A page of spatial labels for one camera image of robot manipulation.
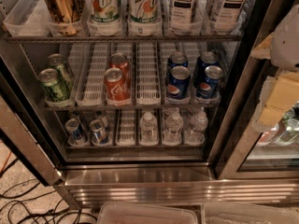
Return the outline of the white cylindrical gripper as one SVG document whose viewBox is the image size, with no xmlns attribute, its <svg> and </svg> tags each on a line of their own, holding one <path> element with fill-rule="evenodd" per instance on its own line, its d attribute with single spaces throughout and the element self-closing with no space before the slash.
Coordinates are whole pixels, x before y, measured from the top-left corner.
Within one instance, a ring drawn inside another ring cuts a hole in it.
<svg viewBox="0 0 299 224">
<path fill-rule="evenodd" d="M 291 8 L 275 29 L 250 56 L 267 59 L 281 69 L 277 77 L 267 77 L 253 115 L 253 128 L 263 133 L 273 128 L 283 115 L 299 101 L 299 5 Z"/>
</svg>

